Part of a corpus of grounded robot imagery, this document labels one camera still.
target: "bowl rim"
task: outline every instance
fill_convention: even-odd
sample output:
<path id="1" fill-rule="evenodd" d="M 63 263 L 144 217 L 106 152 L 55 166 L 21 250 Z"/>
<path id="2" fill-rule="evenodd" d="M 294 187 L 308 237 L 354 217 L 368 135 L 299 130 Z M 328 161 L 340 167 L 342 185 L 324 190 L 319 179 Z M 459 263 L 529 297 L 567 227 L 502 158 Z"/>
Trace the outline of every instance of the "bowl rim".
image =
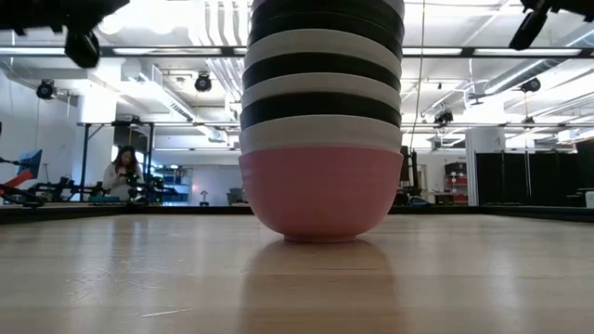
<path id="1" fill-rule="evenodd" d="M 274 134 L 280 138 L 263 139 Z M 239 142 L 242 153 L 296 146 L 361 146 L 400 152 L 402 132 L 397 126 L 366 117 L 304 115 L 255 124 L 239 134 Z"/>
<path id="2" fill-rule="evenodd" d="M 241 163 L 241 161 L 245 161 L 246 159 L 248 159 L 250 156 L 253 156 L 253 155 L 274 154 L 281 150 L 284 151 L 284 150 L 305 150 L 305 149 L 355 149 L 355 150 L 359 150 L 359 151 L 373 150 L 373 151 L 376 151 L 377 153 L 386 154 L 386 155 L 396 155 L 396 156 L 399 156 L 402 159 L 404 159 L 404 156 L 402 155 L 402 153 L 391 151 L 388 149 L 372 148 L 372 147 L 364 147 L 364 146 L 356 146 L 356 145 L 350 145 L 350 146 L 336 145 L 336 146 L 306 146 L 306 147 L 293 147 L 293 148 L 271 148 L 271 149 L 267 149 L 267 150 L 254 151 L 251 153 L 241 154 L 239 156 L 239 163 Z"/>
<path id="3" fill-rule="evenodd" d="M 241 107 L 248 108 L 258 100 L 292 93 L 344 93 L 369 97 L 400 110 L 402 99 L 391 86 L 367 77 L 334 72 L 296 73 L 271 78 L 248 88 Z"/>
<path id="4" fill-rule="evenodd" d="M 302 52 L 343 54 L 362 58 L 402 77 L 402 63 L 383 45 L 349 32 L 301 29 L 279 32 L 254 43 L 244 59 L 244 69 L 267 58 Z"/>

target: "red object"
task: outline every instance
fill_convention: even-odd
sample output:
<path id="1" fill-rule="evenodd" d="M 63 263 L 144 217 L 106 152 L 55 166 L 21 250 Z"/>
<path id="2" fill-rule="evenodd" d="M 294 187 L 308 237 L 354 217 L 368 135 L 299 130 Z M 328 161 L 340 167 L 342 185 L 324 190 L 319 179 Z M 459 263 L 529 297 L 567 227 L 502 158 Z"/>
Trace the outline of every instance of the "red object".
<path id="1" fill-rule="evenodd" d="M 239 158 L 243 188 L 268 228 L 301 242 L 343 242 L 392 207 L 403 156 L 362 147 L 278 148 Z"/>
<path id="2" fill-rule="evenodd" d="M 33 174 L 30 171 L 26 171 L 26 172 L 19 174 L 19 176 L 13 178 L 12 180 L 5 182 L 4 185 L 17 187 L 17 186 L 20 186 L 21 184 L 23 184 L 24 182 L 31 180 L 32 178 L 33 178 Z"/>
<path id="3" fill-rule="evenodd" d="M 468 202 L 468 196 L 467 195 L 456 195 L 454 196 L 454 202 Z"/>
<path id="4" fill-rule="evenodd" d="M 466 177 L 456 177 L 456 185 L 457 186 L 466 186 L 468 184 L 468 179 Z M 454 183 L 452 182 L 452 177 L 447 179 L 447 185 L 453 186 Z"/>

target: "metal frame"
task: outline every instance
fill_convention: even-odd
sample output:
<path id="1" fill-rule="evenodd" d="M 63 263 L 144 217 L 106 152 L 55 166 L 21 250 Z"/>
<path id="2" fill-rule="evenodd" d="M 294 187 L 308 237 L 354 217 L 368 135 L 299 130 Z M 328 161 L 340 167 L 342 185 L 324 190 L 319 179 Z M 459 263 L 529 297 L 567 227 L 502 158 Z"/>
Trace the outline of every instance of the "metal frame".
<path id="1" fill-rule="evenodd" d="M 136 126 L 148 126 L 150 128 L 150 134 L 148 136 L 148 149 L 147 154 L 145 155 L 145 160 L 147 161 L 147 168 L 145 171 L 146 180 L 149 181 L 152 177 L 150 171 L 150 164 L 152 163 L 152 151 L 153 151 L 153 143 L 154 143 L 154 136 L 155 136 L 155 123 L 154 122 L 79 122 L 77 123 L 79 126 L 84 126 L 84 145 L 83 145 L 83 168 L 81 170 L 81 191 L 80 191 L 80 198 L 79 201 L 84 202 L 84 183 L 86 181 L 86 160 L 88 156 L 88 149 L 89 149 L 89 140 L 93 138 L 94 135 L 97 134 L 101 129 L 105 126 L 111 127 L 130 127 L 131 125 Z M 92 126 L 98 126 L 98 128 L 90 135 L 90 130 Z"/>
<path id="2" fill-rule="evenodd" d="M 103 58 L 244 58 L 247 46 L 101 46 Z M 403 58 L 594 59 L 594 47 L 405 46 Z M 0 45 L 0 57 L 65 58 L 61 45 Z"/>

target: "cable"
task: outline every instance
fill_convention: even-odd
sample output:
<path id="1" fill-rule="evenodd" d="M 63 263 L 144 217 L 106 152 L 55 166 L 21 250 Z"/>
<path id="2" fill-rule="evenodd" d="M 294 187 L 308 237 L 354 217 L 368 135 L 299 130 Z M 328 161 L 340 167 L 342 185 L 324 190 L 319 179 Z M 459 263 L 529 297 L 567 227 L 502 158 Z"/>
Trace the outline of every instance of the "cable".
<path id="1" fill-rule="evenodd" d="M 420 86 L 423 77 L 423 56 L 425 48 L 425 9 L 427 8 L 427 0 L 423 0 L 423 14 L 420 26 L 420 66 L 419 66 L 419 81 L 417 86 L 417 107 L 415 110 L 415 121 L 412 124 L 412 133 L 410 134 L 410 149 L 412 150 L 412 143 L 415 138 L 415 130 L 417 130 L 417 122 L 419 121 L 419 107 L 420 107 Z"/>

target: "bowl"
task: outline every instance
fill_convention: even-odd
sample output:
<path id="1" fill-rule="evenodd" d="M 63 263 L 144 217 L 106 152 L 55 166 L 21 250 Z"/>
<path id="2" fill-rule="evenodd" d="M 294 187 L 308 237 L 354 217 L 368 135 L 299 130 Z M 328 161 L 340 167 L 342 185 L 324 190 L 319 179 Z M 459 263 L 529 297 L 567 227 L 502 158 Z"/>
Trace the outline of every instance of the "bowl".
<path id="1" fill-rule="evenodd" d="M 266 80 L 299 73 L 342 73 L 373 79 L 400 92 L 400 79 L 384 67 L 357 57 L 327 54 L 298 53 L 266 58 L 251 65 L 241 78 L 243 90 Z"/>
<path id="2" fill-rule="evenodd" d="M 344 242 L 375 227 L 394 203 L 403 156 L 376 148 L 279 148 L 239 157 L 256 216 L 285 239 Z"/>
<path id="3" fill-rule="evenodd" d="M 255 84 L 243 93 L 241 106 L 246 109 L 271 96 L 313 92 L 367 97 L 394 110 L 400 110 L 401 105 L 399 92 L 385 83 L 358 75 L 321 72 L 285 75 Z"/>
<path id="4" fill-rule="evenodd" d="M 256 124 L 239 135 L 241 152 L 294 147 L 356 146 L 400 152 L 400 129 L 387 122 L 343 115 L 296 116 Z"/>
<path id="5" fill-rule="evenodd" d="M 404 39 L 405 26 L 402 11 L 395 6 L 387 4 L 385 1 L 360 1 L 360 0 L 340 0 L 340 1 L 293 1 L 277 0 L 262 3 L 267 6 L 256 6 L 252 8 L 251 22 L 255 28 L 259 25 L 270 23 L 277 17 L 283 17 L 285 20 L 291 20 L 288 17 L 293 13 L 332 13 L 343 14 L 357 19 L 362 19 L 375 24 L 385 32 L 393 35 L 398 42 L 402 43 Z"/>
<path id="6" fill-rule="evenodd" d="M 339 32 L 350 32 L 375 41 L 396 55 L 398 60 L 402 61 L 402 41 L 404 32 L 404 23 L 399 17 L 394 17 L 397 21 L 393 24 L 395 32 L 388 32 L 376 23 L 362 19 L 353 15 L 347 15 L 339 12 L 317 11 L 317 12 L 284 12 L 281 15 L 273 15 L 255 24 L 250 31 L 248 39 L 248 48 L 265 39 L 266 37 L 279 33 L 301 29 L 327 29 Z"/>
<path id="7" fill-rule="evenodd" d="M 267 58 L 307 52 L 365 59 L 390 70 L 398 78 L 402 77 L 400 61 L 383 45 L 353 33 L 325 29 L 279 32 L 267 36 L 250 46 L 244 66 L 247 70 L 251 65 Z"/>
<path id="8" fill-rule="evenodd" d="M 243 109 L 241 130 L 263 122 L 307 115 L 359 116 L 400 127 L 397 109 L 376 99 L 345 93 L 304 92 L 262 98 Z"/>

